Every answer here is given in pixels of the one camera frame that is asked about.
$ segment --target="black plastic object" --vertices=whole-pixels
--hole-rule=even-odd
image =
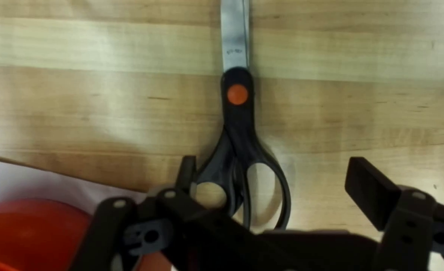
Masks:
[[[247,90],[247,99],[242,104],[228,101],[228,89],[240,84]],[[284,229],[290,217],[290,191],[286,176],[274,156],[260,144],[254,128],[254,86],[250,71],[233,68],[224,72],[221,78],[222,99],[222,131],[210,158],[201,165],[192,183],[213,182],[225,193],[225,205],[221,208],[233,215],[240,205],[244,206],[244,226],[251,224],[251,199],[247,179],[248,168],[253,164],[268,165],[277,176],[281,188],[281,212],[275,229]],[[180,183],[177,188],[189,189],[191,183]]]

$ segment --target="metal blade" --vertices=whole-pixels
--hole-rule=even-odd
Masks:
[[[221,0],[222,71],[250,68],[250,3]]]

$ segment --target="orange object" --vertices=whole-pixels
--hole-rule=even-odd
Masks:
[[[248,90],[242,84],[233,84],[227,90],[227,101],[233,105],[242,105],[248,99]]]
[[[51,200],[0,203],[0,271],[66,271],[88,215]]]

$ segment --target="table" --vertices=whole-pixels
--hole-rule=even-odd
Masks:
[[[203,161],[219,134],[218,13],[206,0],[0,0],[0,159],[173,183],[180,156]],[[377,236],[343,191],[353,155],[444,203],[444,1],[251,0],[251,25],[257,129],[289,177],[290,227]],[[256,186],[266,215],[272,191]]]

